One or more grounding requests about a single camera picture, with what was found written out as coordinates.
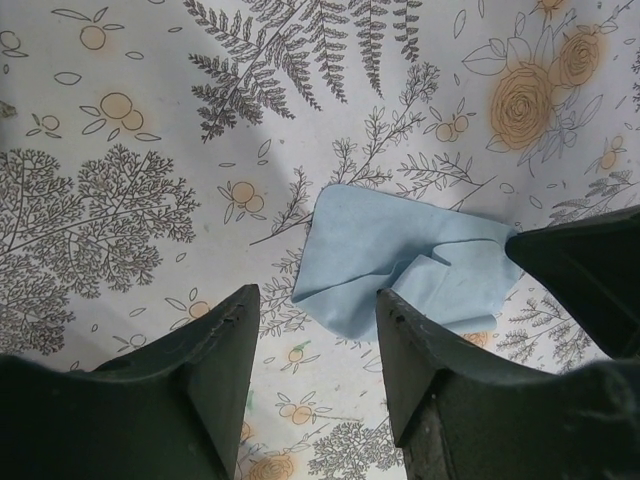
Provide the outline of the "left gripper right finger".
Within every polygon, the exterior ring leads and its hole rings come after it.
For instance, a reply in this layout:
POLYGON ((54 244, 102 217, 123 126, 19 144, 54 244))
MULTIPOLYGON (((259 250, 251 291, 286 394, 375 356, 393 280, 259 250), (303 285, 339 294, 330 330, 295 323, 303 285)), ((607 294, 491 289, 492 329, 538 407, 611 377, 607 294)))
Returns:
POLYGON ((391 290, 376 321, 389 420, 411 479, 635 479, 639 366, 562 375, 486 351, 391 290))

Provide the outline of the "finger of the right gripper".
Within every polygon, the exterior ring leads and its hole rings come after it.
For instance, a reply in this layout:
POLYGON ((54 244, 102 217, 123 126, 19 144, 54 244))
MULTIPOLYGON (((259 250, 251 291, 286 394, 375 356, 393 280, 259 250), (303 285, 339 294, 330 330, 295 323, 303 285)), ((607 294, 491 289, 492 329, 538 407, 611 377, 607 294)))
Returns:
POLYGON ((519 233, 506 255, 611 358, 639 356, 639 208, 519 233))

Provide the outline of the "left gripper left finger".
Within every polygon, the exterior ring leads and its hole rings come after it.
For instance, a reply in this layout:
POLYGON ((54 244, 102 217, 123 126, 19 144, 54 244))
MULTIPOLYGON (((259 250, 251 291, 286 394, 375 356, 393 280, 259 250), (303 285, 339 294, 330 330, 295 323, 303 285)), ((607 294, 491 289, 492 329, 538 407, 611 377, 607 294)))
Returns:
POLYGON ((246 285, 93 371, 1 359, 5 479, 230 479, 260 323, 246 285))

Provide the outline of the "light blue cleaning cloth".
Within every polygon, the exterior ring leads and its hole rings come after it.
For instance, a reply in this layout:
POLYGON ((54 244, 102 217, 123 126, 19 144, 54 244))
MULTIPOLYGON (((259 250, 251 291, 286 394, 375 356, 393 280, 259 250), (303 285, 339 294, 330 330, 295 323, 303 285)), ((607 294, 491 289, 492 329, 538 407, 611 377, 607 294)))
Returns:
POLYGON ((390 289, 456 334, 493 330, 521 270, 504 224, 394 195, 331 185, 317 198, 292 303, 331 333, 377 338, 390 289))

